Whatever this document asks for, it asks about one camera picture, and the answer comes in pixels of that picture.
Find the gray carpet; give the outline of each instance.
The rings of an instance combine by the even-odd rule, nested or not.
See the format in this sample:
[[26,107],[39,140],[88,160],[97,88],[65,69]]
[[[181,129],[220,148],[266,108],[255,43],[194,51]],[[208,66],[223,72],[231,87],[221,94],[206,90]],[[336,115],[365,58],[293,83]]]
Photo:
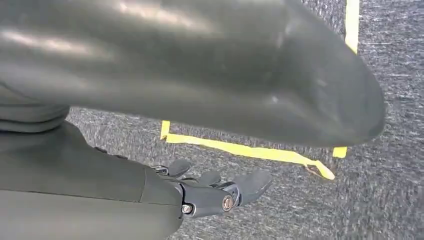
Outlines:
[[[303,2],[343,37],[343,0]],[[421,0],[362,0],[359,54],[385,91],[387,125],[378,139],[349,148],[345,159],[332,158],[331,149],[171,125],[173,133],[295,150],[320,159],[336,174],[334,181],[294,164],[165,143],[159,140],[159,120],[82,108],[72,109],[68,120],[91,145],[145,164],[186,159],[194,176],[217,170],[230,180],[258,168],[274,176],[260,201],[226,215],[187,220],[172,239],[424,239],[422,10]]]

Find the screw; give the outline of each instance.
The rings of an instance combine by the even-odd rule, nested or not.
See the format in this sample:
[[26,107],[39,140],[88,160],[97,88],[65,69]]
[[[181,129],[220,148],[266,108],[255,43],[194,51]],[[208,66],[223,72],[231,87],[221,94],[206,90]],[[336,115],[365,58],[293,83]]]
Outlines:
[[193,207],[191,205],[188,205],[188,204],[184,204],[181,207],[181,212],[183,214],[190,214],[192,212],[192,210],[193,210]]
[[222,209],[224,210],[224,212],[228,212],[233,207],[233,204],[233,197],[230,195],[226,195],[222,200]]

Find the yellow tape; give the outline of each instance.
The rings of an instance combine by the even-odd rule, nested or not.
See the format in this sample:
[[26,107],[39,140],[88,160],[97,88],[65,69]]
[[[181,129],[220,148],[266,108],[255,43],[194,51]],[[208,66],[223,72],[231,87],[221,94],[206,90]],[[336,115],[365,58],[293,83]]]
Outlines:
[[[346,37],[344,41],[352,51],[358,53],[358,37],[359,37],[359,14],[360,14],[360,0],[347,0],[346,1],[346,18],[344,26],[346,29]],[[345,158],[348,152],[346,146],[335,147],[332,151],[332,156],[336,158]]]
[[195,136],[172,134],[170,133],[169,121],[162,121],[160,138],[166,138],[166,142],[170,144],[202,145],[244,157],[301,164],[305,167],[315,166],[324,178],[330,180],[335,178],[334,174],[322,162],[319,160],[311,160],[297,152],[263,147],[249,147],[235,143],[203,139]]
[[347,146],[341,146],[341,147],[335,147],[332,150],[332,156],[336,157],[336,158],[346,158],[346,154],[348,152],[348,147]]

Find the gray robot arm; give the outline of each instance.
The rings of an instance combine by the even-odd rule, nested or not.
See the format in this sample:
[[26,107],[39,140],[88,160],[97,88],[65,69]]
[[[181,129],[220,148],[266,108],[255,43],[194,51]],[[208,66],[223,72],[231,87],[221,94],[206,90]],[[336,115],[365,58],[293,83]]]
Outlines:
[[0,16],[1,84],[39,103],[318,147],[383,129],[374,76],[297,0],[8,0]]

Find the prosthetic hand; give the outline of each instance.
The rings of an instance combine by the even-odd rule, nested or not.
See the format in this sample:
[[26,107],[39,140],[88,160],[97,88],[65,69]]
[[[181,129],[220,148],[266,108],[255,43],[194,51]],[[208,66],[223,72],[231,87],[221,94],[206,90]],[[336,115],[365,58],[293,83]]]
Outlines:
[[221,177],[217,171],[205,172],[199,178],[179,179],[190,168],[190,164],[183,160],[173,162],[169,168],[153,168],[181,194],[181,211],[185,218],[223,214],[256,201],[272,182],[271,175],[260,170],[225,183],[220,183]]

